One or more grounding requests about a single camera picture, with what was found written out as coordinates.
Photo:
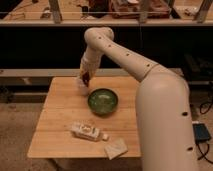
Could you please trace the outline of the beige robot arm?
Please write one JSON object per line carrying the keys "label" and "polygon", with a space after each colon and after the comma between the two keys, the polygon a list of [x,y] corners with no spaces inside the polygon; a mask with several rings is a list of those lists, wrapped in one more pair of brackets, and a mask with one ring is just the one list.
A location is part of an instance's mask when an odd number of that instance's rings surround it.
{"label": "beige robot arm", "polygon": [[89,93],[89,81],[102,56],[139,82],[135,106],[142,171],[199,171],[186,81],[163,65],[115,43],[109,27],[89,28],[84,39],[87,47],[77,77],[81,94]]}

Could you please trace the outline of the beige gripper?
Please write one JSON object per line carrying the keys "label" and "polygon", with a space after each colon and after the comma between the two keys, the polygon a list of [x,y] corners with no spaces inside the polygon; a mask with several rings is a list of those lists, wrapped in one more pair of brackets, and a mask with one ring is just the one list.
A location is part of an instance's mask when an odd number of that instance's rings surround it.
{"label": "beige gripper", "polygon": [[80,63],[80,78],[82,79],[83,74],[89,72],[91,80],[92,77],[95,75],[95,72],[99,68],[99,66],[100,66],[99,59],[88,59],[86,57],[83,57]]}

